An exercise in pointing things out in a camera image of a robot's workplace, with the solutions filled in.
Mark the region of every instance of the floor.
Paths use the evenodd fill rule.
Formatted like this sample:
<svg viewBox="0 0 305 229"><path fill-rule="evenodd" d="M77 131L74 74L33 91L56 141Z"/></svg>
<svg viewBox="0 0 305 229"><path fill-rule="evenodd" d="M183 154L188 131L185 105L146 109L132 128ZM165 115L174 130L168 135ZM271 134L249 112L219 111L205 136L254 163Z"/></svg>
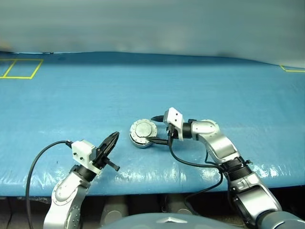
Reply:
<svg viewBox="0 0 305 229"><path fill-rule="evenodd" d="M273 194L280 201L283 210L292 212L305 219L303 197L305 187L290 187L272 189ZM162 212L163 201L166 195L130 195L128 196L129 214ZM98 229L106 197L87 197L82 205L83 229ZM49 198L40 198L40 201L31 201L33 226L41 229L44 217L49 209ZM201 215L246 228L241 218L229 207L226 193L203 193L190 200L193 208ZM22 198L3 198L0 200L0 229L27 229L25 202Z"/></svg>

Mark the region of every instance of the metal disc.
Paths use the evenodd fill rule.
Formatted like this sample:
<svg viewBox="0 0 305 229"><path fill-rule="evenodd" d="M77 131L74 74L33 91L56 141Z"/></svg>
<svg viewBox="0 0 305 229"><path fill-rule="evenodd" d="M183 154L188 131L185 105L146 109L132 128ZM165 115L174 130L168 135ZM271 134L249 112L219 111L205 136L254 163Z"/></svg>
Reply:
<svg viewBox="0 0 305 229"><path fill-rule="evenodd" d="M132 124L129 134L135 146L146 148L152 144L146 138L157 136L157 126L148 119L140 119Z"/></svg>

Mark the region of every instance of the yellow tape line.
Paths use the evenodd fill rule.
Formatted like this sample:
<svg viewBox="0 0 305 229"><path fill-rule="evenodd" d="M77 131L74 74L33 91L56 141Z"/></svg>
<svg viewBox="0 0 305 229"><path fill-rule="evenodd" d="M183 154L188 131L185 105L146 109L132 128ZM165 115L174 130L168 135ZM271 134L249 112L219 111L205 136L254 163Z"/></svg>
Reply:
<svg viewBox="0 0 305 229"><path fill-rule="evenodd" d="M305 70L289 70L282 65L280 65L280 67L287 73L305 73Z"/></svg>
<svg viewBox="0 0 305 229"><path fill-rule="evenodd" d="M14 62L10 65L10 67L6 70L6 72L4 73L2 78L5 78L6 75L9 73L9 71L12 69L12 67L15 65L15 63L17 62L17 60L14 60Z"/></svg>
<svg viewBox="0 0 305 229"><path fill-rule="evenodd" d="M21 79L21 80L31 80L35 76L38 69L41 67L43 59L0 59L0 61L13 61L13 63L9 66L9 68L6 70L4 75L0 77L0 79ZM31 76L7 76L12 67L15 65L17 61L40 61L37 67L35 68L34 72Z"/></svg>

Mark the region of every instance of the wrinkled blue cover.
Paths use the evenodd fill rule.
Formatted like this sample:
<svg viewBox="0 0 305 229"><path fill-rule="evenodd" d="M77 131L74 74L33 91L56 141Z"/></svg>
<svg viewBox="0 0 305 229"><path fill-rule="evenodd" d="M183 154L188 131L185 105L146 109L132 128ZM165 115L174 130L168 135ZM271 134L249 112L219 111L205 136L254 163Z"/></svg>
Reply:
<svg viewBox="0 0 305 229"><path fill-rule="evenodd" d="M127 53L2 55L43 58L32 80L0 79L0 195L23 196L34 157L46 145L121 133L89 195L194 192L213 185L213 169L176 162L166 146L136 148L131 124L173 106L184 119L212 119L269 187L305 183L305 74L240 59ZM37 63L13 67L14 75ZM165 126L158 125L160 136ZM201 163L199 142L176 141L185 160ZM38 161L30 195L50 196L75 164L56 146ZM226 190L226 182L214 189Z"/></svg>

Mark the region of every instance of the blue table surface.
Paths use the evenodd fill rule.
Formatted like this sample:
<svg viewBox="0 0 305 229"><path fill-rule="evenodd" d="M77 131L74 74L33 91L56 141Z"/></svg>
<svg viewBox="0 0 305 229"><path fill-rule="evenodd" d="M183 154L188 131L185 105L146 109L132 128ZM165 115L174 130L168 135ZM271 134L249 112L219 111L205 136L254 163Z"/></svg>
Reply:
<svg viewBox="0 0 305 229"><path fill-rule="evenodd" d="M0 79L0 195L24 196L29 168L46 145L86 139L95 145L119 131L109 166L89 195L194 192L219 179L215 169L175 161L166 146L136 148L131 124L175 107L184 119L212 119L269 187L305 184L305 74L234 58L114 52L1 54L44 59L31 80ZM31 75L38 62L18 61L8 76ZM0 76L10 62L0 60ZM158 124L160 136L165 126ZM184 160L202 163L199 142L176 141ZM50 196L75 164L55 146L38 161L31 196ZM226 190L224 181L214 191Z"/></svg>

